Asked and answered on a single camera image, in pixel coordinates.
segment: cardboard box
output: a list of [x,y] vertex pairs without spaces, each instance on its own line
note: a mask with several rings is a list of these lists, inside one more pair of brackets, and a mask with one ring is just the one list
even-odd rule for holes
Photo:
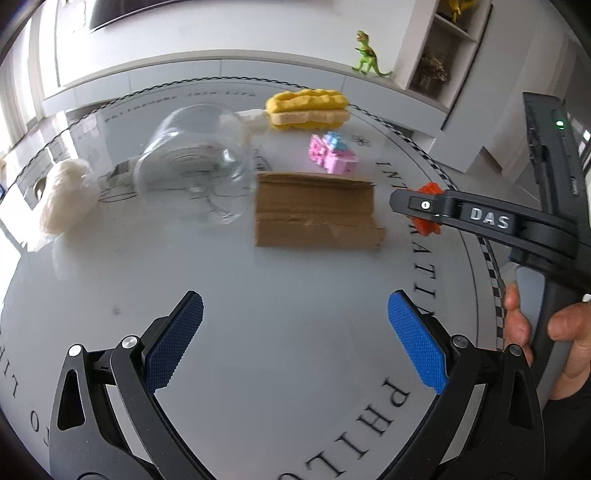
[[258,247],[377,248],[374,186],[364,180],[305,173],[258,174]]

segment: dinosaur figurine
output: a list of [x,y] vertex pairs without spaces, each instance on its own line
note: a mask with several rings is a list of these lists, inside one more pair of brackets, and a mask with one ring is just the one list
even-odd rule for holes
[[359,60],[359,65],[357,68],[353,67],[353,70],[360,73],[369,73],[371,69],[374,70],[381,77],[388,77],[392,75],[392,72],[382,73],[378,69],[378,56],[375,54],[372,47],[369,46],[369,35],[367,33],[359,30],[357,32],[357,41],[361,43],[361,48],[356,48],[355,50],[359,50],[361,52],[361,59]]
[[457,23],[457,19],[462,16],[464,10],[476,5],[478,0],[469,0],[462,2],[461,0],[447,0],[450,10],[452,11],[452,22]]

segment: shelf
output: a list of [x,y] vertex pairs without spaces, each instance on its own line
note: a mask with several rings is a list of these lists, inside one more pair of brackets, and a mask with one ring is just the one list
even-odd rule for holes
[[415,95],[420,95],[425,99],[429,99],[430,103],[435,103],[437,105],[438,110],[441,110],[442,112],[445,112],[445,113],[449,113],[449,107],[447,105],[445,105],[441,100],[439,100],[439,95],[430,95],[429,93],[425,93],[420,90],[417,90],[414,86],[409,86],[408,91],[412,92]]
[[441,17],[439,14],[435,14],[433,17],[433,21],[441,26],[442,29],[446,30],[447,32],[455,35],[456,37],[462,38],[467,41],[476,42],[476,39],[471,37],[467,32],[464,32],[460,27],[454,25],[449,20]]

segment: das logo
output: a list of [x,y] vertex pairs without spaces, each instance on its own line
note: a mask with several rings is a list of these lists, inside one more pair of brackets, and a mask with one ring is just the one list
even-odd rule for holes
[[482,205],[464,203],[460,219],[512,235],[515,232],[515,215]]

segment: dried plant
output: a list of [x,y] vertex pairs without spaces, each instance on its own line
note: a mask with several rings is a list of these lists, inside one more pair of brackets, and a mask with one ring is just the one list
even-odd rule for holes
[[449,81],[449,73],[443,66],[443,62],[431,54],[428,48],[425,48],[423,55],[418,63],[419,74],[422,77],[436,79],[440,82]]

